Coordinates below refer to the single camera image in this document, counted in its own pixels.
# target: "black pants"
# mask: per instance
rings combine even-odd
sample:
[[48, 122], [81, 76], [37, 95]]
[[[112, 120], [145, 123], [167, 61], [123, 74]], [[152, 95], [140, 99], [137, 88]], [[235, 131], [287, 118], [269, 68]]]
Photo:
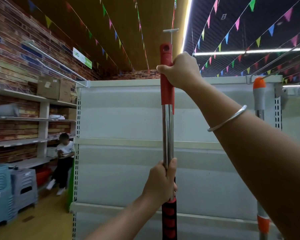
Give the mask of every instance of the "black pants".
[[72, 167], [73, 157], [62, 158], [58, 160], [56, 170], [53, 172], [52, 179], [59, 183], [59, 188], [65, 188], [68, 180], [68, 171]]

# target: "ceiling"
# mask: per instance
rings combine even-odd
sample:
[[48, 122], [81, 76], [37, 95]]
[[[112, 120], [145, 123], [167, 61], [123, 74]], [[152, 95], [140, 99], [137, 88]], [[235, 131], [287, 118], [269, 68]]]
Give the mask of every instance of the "ceiling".
[[[30, 0], [36, 5], [35, 10], [30, 10], [27, 0], [12, 1], [45, 26], [45, 15], [48, 16], [53, 21], [49, 27], [53, 33], [82, 50], [84, 55], [88, 54], [94, 67], [98, 63], [99, 69], [108, 74], [132, 71], [132, 68], [137, 71], [155, 69], [160, 64], [160, 44], [171, 40], [163, 30], [172, 27], [175, 0], [101, 0], [101, 3], [100, 0]], [[73, 9], [68, 9], [66, 2]], [[177, 0], [174, 27], [180, 31], [173, 34], [174, 51], [181, 49], [187, 3], [188, 0]], [[106, 9], [105, 16], [102, 4]], [[124, 51], [119, 46], [119, 39]]]
[[[292, 48], [292, 42], [289, 41], [294, 36], [298, 35], [300, 43], [300, 0], [256, 0], [254, 11], [251, 11], [249, 6], [251, 0], [219, 0], [217, 12], [215, 13], [213, 5], [215, 0], [193, 0], [191, 14], [189, 17], [188, 30], [185, 40], [184, 50], [189, 54], [195, 50], [196, 52], [214, 52], [219, 51], [218, 46], [221, 43], [221, 51], [240, 51], [246, 50], [248, 47], [251, 50], [257, 49], [275, 49], [280, 46], [283, 48]], [[288, 22], [283, 15], [291, 8], [291, 20]], [[210, 28], [206, 25], [204, 40], [201, 33], [210, 16]], [[224, 20], [221, 20], [223, 14], [227, 14]], [[236, 30], [235, 23], [240, 17], [239, 30]], [[275, 24], [273, 36], [268, 32], [269, 27]], [[228, 44], [223, 40], [229, 32]], [[256, 40], [261, 36], [260, 47], [258, 48]], [[220, 55], [212, 56], [211, 65], [208, 62], [208, 67], [204, 67], [201, 71], [203, 77], [214, 77], [223, 70], [223, 76], [240, 76], [247, 75], [247, 68], [250, 67], [249, 73], [253, 73], [276, 59], [279, 54], [276, 52], [270, 54], [267, 62], [265, 62], [265, 54], [250, 54], [242, 56], [240, 62], [237, 59], [238, 55]], [[205, 66], [210, 56], [195, 56], [199, 68]], [[258, 75], [277, 70], [277, 66], [284, 63], [300, 59], [300, 52], [293, 53], [286, 58], [279, 60], [268, 68], [260, 71]], [[284, 77], [300, 72], [300, 65], [296, 68], [291, 68], [288, 72], [284, 72]]]

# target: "stacked stools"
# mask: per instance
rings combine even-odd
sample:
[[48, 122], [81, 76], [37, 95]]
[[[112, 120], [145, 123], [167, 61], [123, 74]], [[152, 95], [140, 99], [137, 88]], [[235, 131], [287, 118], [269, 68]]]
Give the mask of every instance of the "stacked stools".
[[36, 171], [34, 169], [18, 169], [11, 172], [14, 209], [20, 209], [38, 202]]
[[16, 217], [8, 166], [0, 164], [0, 222], [9, 222]]

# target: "green sign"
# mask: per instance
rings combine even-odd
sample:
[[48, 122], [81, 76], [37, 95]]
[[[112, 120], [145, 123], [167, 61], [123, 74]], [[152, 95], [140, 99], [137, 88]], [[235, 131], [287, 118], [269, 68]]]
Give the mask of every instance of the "green sign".
[[80, 60], [83, 64], [85, 64], [88, 68], [92, 69], [92, 61], [81, 54], [75, 47], [73, 47], [72, 55], [76, 59]]

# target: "white t-shirt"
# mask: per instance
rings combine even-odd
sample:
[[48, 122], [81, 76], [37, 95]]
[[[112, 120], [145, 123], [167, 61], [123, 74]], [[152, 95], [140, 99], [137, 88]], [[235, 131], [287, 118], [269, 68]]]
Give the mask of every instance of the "white t-shirt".
[[63, 151], [62, 156], [65, 157], [65, 156], [67, 156], [69, 153], [74, 152], [74, 151], [75, 151], [75, 147], [73, 146], [73, 141], [69, 141], [69, 144], [68, 144], [68, 145], [63, 145], [62, 143], [59, 144], [59, 145], [56, 147], [56, 150], [57, 150], [57, 151], [62, 150], [62, 151]]

